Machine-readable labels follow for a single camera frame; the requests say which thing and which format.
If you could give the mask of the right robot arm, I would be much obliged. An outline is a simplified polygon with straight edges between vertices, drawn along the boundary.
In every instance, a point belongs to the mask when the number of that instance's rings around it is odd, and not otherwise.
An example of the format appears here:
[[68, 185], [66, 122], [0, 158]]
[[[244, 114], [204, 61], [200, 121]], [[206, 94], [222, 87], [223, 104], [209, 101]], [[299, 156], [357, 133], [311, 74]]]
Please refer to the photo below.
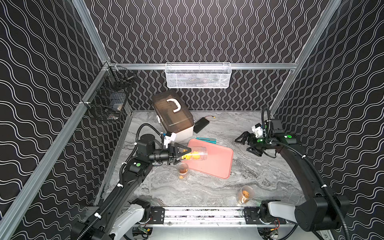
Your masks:
[[261, 157], [267, 150], [275, 150], [288, 163], [297, 178], [305, 202], [295, 206], [279, 200], [264, 200], [259, 206], [261, 222], [271, 223], [286, 220], [306, 232], [322, 239], [319, 231], [341, 229], [345, 239], [351, 239], [346, 214], [350, 201], [339, 195], [325, 182], [314, 163], [304, 153], [304, 148], [295, 135], [285, 132], [279, 119], [271, 117], [270, 109], [263, 108], [262, 122], [252, 127], [252, 132], [243, 132], [236, 143], [248, 145], [247, 152]]

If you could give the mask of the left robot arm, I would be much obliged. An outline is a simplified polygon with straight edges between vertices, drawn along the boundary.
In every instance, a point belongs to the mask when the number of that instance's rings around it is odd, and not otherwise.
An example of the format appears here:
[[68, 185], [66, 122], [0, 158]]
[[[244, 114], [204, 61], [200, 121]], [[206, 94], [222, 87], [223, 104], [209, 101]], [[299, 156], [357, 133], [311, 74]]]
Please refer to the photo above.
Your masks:
[[84, 222], [77, 222], [71, 230], [72, 240], [128, 239], [128, 231], [135, 225], [151, 221], [149, 202], [135, 199], [128, 204], [128, 197], [140, 186], [154, 164], [177, 165], [181, 158], [191, 153], [191, 148], [174, 143], [167, 144], [165, 135], [154, 126], [139, 126], [135, 146], [119, 170], [119, 181], [109, 196]]

